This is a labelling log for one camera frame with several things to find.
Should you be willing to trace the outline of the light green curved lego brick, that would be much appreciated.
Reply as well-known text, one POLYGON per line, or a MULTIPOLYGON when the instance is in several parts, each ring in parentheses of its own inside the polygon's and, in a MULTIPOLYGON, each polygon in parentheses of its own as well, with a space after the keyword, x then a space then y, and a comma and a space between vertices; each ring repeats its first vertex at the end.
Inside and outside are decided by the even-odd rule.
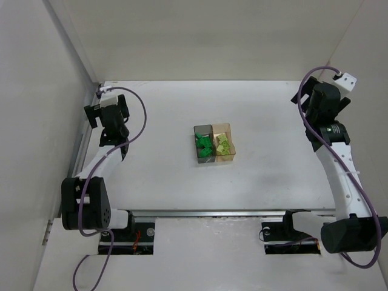
POLYGON ((222 134, 219 134, 217 137, 217 140, 220 144, 222 144, 223 142, 228 142, 228 137, 225 133, 222 133, 222 134))

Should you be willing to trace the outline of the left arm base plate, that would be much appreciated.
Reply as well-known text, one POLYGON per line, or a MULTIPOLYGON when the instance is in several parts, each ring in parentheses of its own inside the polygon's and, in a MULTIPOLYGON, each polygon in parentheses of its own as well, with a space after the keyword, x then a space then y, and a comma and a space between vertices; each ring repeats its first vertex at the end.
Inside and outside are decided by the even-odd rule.
POLYGON ((135 221, 126 229, 113 229, 112 255, 153 255, 155 220, 135 221))

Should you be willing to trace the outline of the dark green square lego brick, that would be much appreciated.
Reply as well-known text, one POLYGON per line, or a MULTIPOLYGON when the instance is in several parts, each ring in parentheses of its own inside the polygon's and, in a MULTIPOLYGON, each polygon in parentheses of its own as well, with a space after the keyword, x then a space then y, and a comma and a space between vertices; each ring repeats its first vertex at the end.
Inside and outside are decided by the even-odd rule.
POLYGON ((206 158, 206 157, 210 157, 210 156, 213 156, 213 150, 211 147, 204 147, 203 149, 201 149, 199 151, 200 158, 206 158))

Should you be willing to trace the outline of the light green square lego brick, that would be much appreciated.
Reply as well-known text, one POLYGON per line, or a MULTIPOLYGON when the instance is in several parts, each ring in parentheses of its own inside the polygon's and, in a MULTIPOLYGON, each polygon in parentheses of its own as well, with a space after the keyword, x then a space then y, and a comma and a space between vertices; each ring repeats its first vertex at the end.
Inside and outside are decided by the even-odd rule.
POLYGON ((221 156, 230 155, 231 154, 230 149, 231 147, 229 143, 219 144, 216 148, 216 153, 217 155, 221 155, 221 156))

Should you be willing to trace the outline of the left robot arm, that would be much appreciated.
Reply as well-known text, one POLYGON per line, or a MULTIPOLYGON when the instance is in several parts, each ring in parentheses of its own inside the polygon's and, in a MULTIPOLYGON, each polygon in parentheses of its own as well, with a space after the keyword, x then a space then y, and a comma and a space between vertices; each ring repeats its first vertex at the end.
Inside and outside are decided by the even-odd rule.
POLYGON ((111 208, 105 181, 126 157, 129 130, 125 122, 130 113, 125 96, 103 96, 99 104, 84 107, 93 129, 100 120, 102 132, 97 154, 75 177, 61 184, 62 225, 66 230, 79 229, 79 211, 84 230, 126 229, 131 224, 128 210, 111 208))

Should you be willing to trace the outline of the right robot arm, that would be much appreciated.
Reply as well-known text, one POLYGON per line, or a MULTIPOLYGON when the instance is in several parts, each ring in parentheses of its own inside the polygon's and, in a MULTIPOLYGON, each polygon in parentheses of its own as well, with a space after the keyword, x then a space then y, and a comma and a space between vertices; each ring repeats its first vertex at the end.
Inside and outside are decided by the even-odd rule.
POLYGON ((330 83, 313 76, 301 84, 292 102, 301 108, 306 137, 321 162, 335 202, 335 221, 328 222, 306 210, 288 211, 284 221, 296 231, 315 237, 329 253, 375 250, 387 233, 387 217, 372 213, 361 193, 346 127, 338 114, 350 104, 347 95, 356 78, 348 73, 330 83))

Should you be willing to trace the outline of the dark green 2x4 lego brick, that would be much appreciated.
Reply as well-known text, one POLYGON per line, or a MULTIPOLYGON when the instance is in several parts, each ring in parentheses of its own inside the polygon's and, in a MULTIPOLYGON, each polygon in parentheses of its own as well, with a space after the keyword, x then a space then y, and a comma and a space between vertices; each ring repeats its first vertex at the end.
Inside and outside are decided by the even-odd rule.
POLYGON ((204 147, 212 147, 212 142, 209 136, 203 136, 196 140, 196 147, 203 149, 204 147))

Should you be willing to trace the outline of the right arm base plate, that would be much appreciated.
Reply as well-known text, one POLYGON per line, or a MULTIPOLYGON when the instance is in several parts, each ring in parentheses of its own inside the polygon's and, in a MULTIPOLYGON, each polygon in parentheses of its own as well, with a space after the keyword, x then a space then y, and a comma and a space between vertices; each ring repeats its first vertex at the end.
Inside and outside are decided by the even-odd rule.
POLYGON ((320 255, 319 241, 286 226, 282 221, 262 221, 259 239, 266 255, 320 255))

